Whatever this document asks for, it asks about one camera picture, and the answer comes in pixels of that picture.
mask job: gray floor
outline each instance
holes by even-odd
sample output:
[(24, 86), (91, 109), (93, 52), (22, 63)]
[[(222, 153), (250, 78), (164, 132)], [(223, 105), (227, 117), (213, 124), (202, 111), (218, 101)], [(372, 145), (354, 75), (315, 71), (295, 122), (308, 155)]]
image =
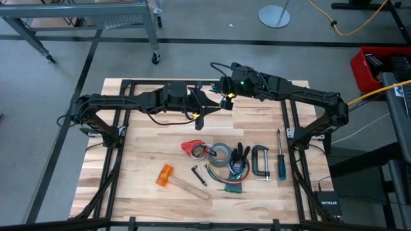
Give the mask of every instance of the gray floor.
[[(332, 10), (328, 1), (315, 1), (350, 31), (372, 12)], [(264, 27), (257, 18), (261, 0), (172, 0), (164, 2), (162, 38), (258, 39), (327, 42), (403, 43), (389, 13), (382, 12), (352, 37), (339, 37), (329, 21), (306, 1), (290, 1), (291, 23), (280, 30)], [(399, 14), (411, 31), (410, 9)], [(14, 32), (0, 21), (1, 34)], [(91, 31), (40, 34), (92, 35)], [(106, 31), (105, 37), (144, 37), (141, 30)], [(0, 41), (0, 225), (22, 221), (35, 191), (58, 127), (55, 120), (69, 104), (90, 43), (45, 42), (58, 64), (47, 64), (23, 41)], [(100, 92), (105, 78), (217, 78), (209, 62), (239, 62), (289, 80), (308, 80), (316, 89), (341, 92), (349, 101), (359, 95), (349, 61), (356, 48), (161, 44), (162, 60), (152, 65), (148, 44), (101, 43), (83, 90)], [(353, 112), (350, 123), (333, 134), (336, 141), (387, 113), (386, 103), (373, 102)], [(335, 146), (373, 150), (396, 140), (389, 117)], [(76, 128), (67, 136), (39, 221), (66, 219), (80, 175), (87, 138)], [(350, 223), (383, 226), (380, 205), (343, 199)]]

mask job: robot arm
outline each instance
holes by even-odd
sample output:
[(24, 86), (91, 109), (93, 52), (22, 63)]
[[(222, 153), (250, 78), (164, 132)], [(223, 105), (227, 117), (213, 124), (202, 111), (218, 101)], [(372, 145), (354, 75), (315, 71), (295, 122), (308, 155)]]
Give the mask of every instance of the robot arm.
[(236, 96), (256, 98), (261, 101), (291, 99), (294, 101), (319, 106), (325, 109), (324, 114), (307, 127), (295, 128), (289, 138), (292, 146), (308, 149), (313, 136), (329, 130), (335, 130), (348, 123), (348, 106), (342, 101), (339, 93), (322, 92), (293, 85), (290, 81), (277, 76), (259, 73), (251, 67), (232, 63), (232, 76), (221, 77), (212, 91), (223, 94), (217, 103), (201, 91), (198, 82), (194, 88), (187, 88), (183, 81), (173, 81), (152, 92), (138, 96), (101, 96), (98, 94), (82, 96), (73, 102), (71, 120), (75, 124), (87, 124), (103, 136), (103, 145), (117, 148), (123, 139), (119, 128), (108, 125), (96, 115), (99, 110), (138, 110), (150, 116), (159, 112), (182, 112), (190, 122), (195, 122), (196, 130), (204, 126), (204, 116), (220, 109), (232, 110), (232, 99)]
[[(219, 103), (207, 98), (201, 88), (201, 82), (194, 88), (187, 88), (185, 82), (173, 81), (162, 88), (138, 96), (85, 95), (73, 102), (70, 118), (75, 124), (87, 124), (95, 132), (100, 133), (103, 145), (112, 148), (119, 147), (123, 142), (122, 130), (108, 125), (98, 117), (96, 113), (100, 110), (138, 110), (147, 114), (156, 123), (158, 122), (151, 115), (167, 111), (182, 112), (190, 119), (185, 123), (195, 122), (196, 130), (201, 130), (204, 126), (204, 116), (220, 109)], [(192, 113), (194, 118), (190, 118), (188, 113)]]
[(260, 101), (290, 99), (324, 108), (324, 114), (306, 127), (295, 128), (288, 134), (292, 146), (308, 149), (310, 139), (334, 131), (348, 123), (348, 106), (339, 93), (322, 92), (293, 85), (290, 81), (259, 73), (251, 67), (232, 63), (231, 77), (222, 77), (216, 91), (223, 94), (256, 98)]

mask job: mallet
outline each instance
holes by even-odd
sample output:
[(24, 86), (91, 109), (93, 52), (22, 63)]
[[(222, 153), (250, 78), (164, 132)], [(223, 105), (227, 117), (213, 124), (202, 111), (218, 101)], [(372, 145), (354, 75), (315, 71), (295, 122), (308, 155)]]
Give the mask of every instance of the mallet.
[(178, 179), (177, 177), (174, 177), (173, 170), (173, 167), (169, 166), (168, 164), (165, 164), (155, 183), (165, 187), (167, 182), (170, 182), (173, 185), (179, 186), (187, 192), (193, 193), (201, 199), (208, 200), (210, 198), (210, 195), (208, 193), (201, 191), (200, 189), (197, 189), (196, 187)]

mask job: duct tape roll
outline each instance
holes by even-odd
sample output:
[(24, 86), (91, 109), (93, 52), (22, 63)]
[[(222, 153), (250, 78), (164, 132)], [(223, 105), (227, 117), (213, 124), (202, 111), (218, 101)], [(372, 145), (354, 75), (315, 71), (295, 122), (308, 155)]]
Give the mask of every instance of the duct tape roll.
[(208, 161), (210, 161), (210, 164), (212, 164), (214, 167), (224, 167), (226, 166), (230, 160), (231, 160), (231, 149), (228, 147), (228, 145), (224, 143), (216, 143), (213, 145), (213, 151), (217, 153), (218, 150), (221, 150), (225, 154), (224, 160), (216, 160), (216, 157), (212, 155), (208, 155)]

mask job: red tool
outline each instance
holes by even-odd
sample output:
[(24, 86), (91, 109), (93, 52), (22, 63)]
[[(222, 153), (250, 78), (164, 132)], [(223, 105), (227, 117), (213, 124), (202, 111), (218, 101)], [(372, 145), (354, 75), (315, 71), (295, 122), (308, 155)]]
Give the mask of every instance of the red tool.
[(181, 144), (181, 148), (186, 151), (186, 153), (191, 156), (191, 150), (193, 149), (194, 146), (204, 144), (203, 141), (201, 140), (194, 140), (194, 141), (188, 141), (184, 142)]

